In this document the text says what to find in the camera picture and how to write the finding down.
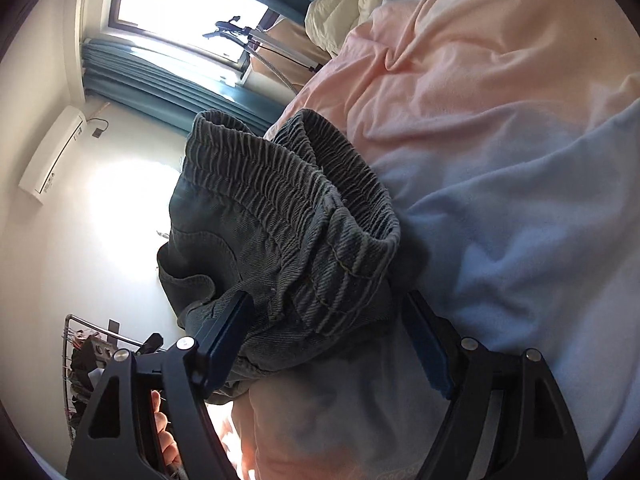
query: denim fabric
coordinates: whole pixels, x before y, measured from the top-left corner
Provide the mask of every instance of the denim fabric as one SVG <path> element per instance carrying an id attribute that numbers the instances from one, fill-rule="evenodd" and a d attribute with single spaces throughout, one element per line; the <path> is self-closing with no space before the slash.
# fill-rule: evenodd
<path id="1" fill-rule="evenodd" d="M 219 111 L 197 115 L 169 213 L 158 265 L 178 325 L 194 335 L 238 289 L 255 301 L 226 397 L 213 402 L 396 315 L 387 270 L 400 227 L 388 192 L 311 110 L 272 141 Z"/>

